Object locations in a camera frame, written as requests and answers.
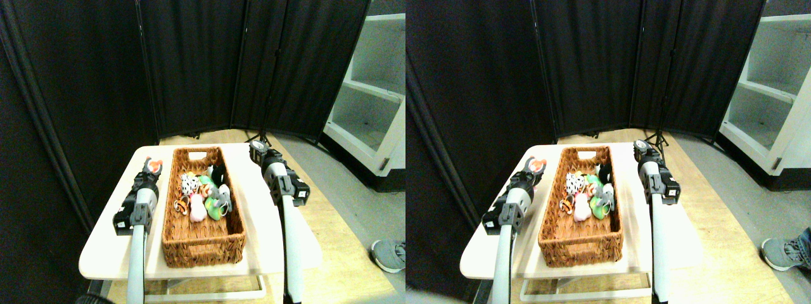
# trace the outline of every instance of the cow print plush toy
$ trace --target cow print plush toy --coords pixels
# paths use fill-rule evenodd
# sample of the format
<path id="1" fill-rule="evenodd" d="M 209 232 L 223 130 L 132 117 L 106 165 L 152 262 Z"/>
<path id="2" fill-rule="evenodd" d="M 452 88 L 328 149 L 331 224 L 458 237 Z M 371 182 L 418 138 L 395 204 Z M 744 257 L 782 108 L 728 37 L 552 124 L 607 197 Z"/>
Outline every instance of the cow print plush toy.
<path id="1" fill-rule="evenodd" d="M 585 185 L 586 179 L 582 176 L 577 176 L 574 173 L 566 174 L 566 193 L 575 195 Z"/>
<path id="2" fill-rule="evenodd" d="M 180 183 L 180 191 L 183 195 L 191 196 L 197 193 L 197 190 L 200 188 L 200 179 L 193 173 L 180 174 L 180 179 L 182 180 Z"/>

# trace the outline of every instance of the table leg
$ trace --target table leg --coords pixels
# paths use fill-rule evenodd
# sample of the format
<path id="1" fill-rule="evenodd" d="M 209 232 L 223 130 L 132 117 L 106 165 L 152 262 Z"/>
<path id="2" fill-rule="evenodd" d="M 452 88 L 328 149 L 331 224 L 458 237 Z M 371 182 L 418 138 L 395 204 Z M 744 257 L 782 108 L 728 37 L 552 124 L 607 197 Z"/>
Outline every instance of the table leg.
<path id="1" fill-rule="evenodd" d="M 648 273 L 647 276 L 648 281 L 650 282 L 650 274 Z M 650 287 L 640 289 L 598 291 L 589 293 L 560 293 L 560 288 L 563 288 L 567 284 L 578 279 L 579 278 L 576 277 L 559 279 L 557 282 L 558 285 L 556 286 L 556 292 L 553 294 L 527 294 L 526 287 L 529 285 L 530 280 L 524 280 L 524 284 L 521 286 L 520 299 L 522 302 L 533 302 L 533 303 L 594 301 L 594 300 L 610 300 L 616 298 L 641 298 L 648 297 L 650 296 L 651 293 Z"/>
<path id="2" fill-rule="evenodd" d="M 236 291 L 226 293 L 189 293 L 189 294 L 148 294 L 146 295 L 146 303 L 160 303 L 160 302 L 213 302 L 213 301 L 231 301 L 231 300 L 247 300 L 264 298 L 268 294 L 268 289 L 264 285 L 264 278 L 256 276 L 259 282 L 259 290 L 251 291 Z M 177 286 L 178 284 L 190 279 L 183 280 L 169 280 L 166 284 L 166 292 L 169 289 Z"/>

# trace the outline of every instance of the white cabinet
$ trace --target white cabinet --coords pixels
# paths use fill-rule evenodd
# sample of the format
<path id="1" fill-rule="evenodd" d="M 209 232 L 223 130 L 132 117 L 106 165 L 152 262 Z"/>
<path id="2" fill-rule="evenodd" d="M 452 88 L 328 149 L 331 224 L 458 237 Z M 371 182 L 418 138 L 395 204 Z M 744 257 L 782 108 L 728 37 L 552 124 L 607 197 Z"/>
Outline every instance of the white cabinet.
<path id="1" fill-rule="evenodd" d="M 406 167 L 406 14 L 366 17 L 324 133 L 385 177 Z"/>
<path id="2" fill-rule="evenodd" d="M 811 168 L 811 15 L 761 18 L 720 132 L 778 176 Z"/>

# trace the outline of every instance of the white table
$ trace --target white table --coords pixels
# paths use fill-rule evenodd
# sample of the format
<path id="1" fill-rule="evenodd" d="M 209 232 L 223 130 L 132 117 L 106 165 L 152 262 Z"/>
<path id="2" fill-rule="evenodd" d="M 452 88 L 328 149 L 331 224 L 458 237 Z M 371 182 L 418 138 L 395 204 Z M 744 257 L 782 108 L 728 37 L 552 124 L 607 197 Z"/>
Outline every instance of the white table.
<path id="1" fill-rule="evenodd" d="M 538 246 L 538 232 L 546 211 L 549 190 L 554 178 L 560 153 L 567 147 L 588 147 L 607 145 L 611 149 L 616 176 L 617 200 L 622 210 L 624 240 L 622 246 L 622 259 L 616 262 L 578 265 L 568 268 L 550 268 L 543 260 L 543 253 Z M 651 258 L 651 232 L 650 212 L 645 201 L 645 191 L 637 175 L 637 162 L 633 159 L 633 143 L 592 143 L 592 144 L 561 144 L 534 146 L 526 151 L 521 161 L 516 165 L 513 173 L 523 169 L 527 159 L 535 156 L 547 160 L 547 169 L 541 182 L 535 187 L 535 196 L 532 205 L 527 209 L 525 217 L 528 222 L 520 228 L 513 247 L 513 278 L 525 279 L 559 279 L 558 288 L 586 276 L 604 276 L 623 273 L 649 273 L 652 269 Z M 504 183 L 504 191 L 509 179 Z M 671 230 L 668 239 L 678 246 L 672 246 L 676 252 L 671 266 L 673 268 L 686 268 L 697 266 L 702 262 L 702 245 L 698 239 L 695 228 L 680 204 L 666 206 L 667 227 Z M 478 228 L 462 253 L 459 269 L 462 275 L 471 279 L 492 280 L 496 267 L 496 248 L 499 236 L 487 235 L 479 224 Z M 524 280 L 521 288 L 521 300 L 524 302 L 558 302 L 558 301 L 584 301 L 608 298 L 634 298 L 650 295 L 650 288 L 616 290 L 593 293 L 557 293 L 557 294 L 526 294 L 529 280 Z"/>
<path id="2" fill-rule="evenodd" d="M 245 219 L 246 239 L 242 261 L 193 268 L 169 268 L 163 258 L 161 233 L 167 188 L 175 148 L 211 147 L 222 148 L 223 157 L 228 162 L 232 188 L 242 203 Z M 262 298 L 266 294 L 261 275 L 284 272 L 284 255 L 279 212 L 273 205 L 270 190 L 265 185 L 259 166 L 248 158 L 247 143 L 195 144 L 178 146 L 150 146 L 135 151 L 121 180 L 110 196 L 104 211 L 101 212 L 96 227 L 84 245 L 79 257 L 79 271 L 82 276 L 94 280 L 125 280 L 129 268 L 130 236 L 118 236 L 113 228 L 113 215 L 118 211 L 129 193 L 135 175 L 144 167 L 144 160 L 163 160 L 164 169 L 157 181 L 159 196 L 152 218 L 152 229 L 146 244 L 144 278 L 147 280 L 169 280 L 174 286 L 181 279 L 210 276 L 258 276 L 260 290 L 232 293 L 199 293 L 193 295 L 148 295 L 147 302 L 180 301 L 221 301 L 232 299 Z M 301 216 L 294 209 L 294 216 Z M 304 268 L 317 268 L 321 264 L 321 247 L 310 227 L 303 224 L 299 229 L 302 239 L 302 262 Z"/>

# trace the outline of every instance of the jeans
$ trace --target jeans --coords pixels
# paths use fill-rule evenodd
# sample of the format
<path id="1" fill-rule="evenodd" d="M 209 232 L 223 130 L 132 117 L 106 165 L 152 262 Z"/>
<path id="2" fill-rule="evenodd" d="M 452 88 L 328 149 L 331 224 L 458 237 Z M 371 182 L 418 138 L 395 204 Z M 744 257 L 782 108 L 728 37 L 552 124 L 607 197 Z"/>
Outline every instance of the jeans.
<path id="1" fill-rule="evenodd" d="M 811 268 L 811 227 L 803 230 L 798 239 L 800 240 L 800 251 L 805 258 L 805 266 Z"/>

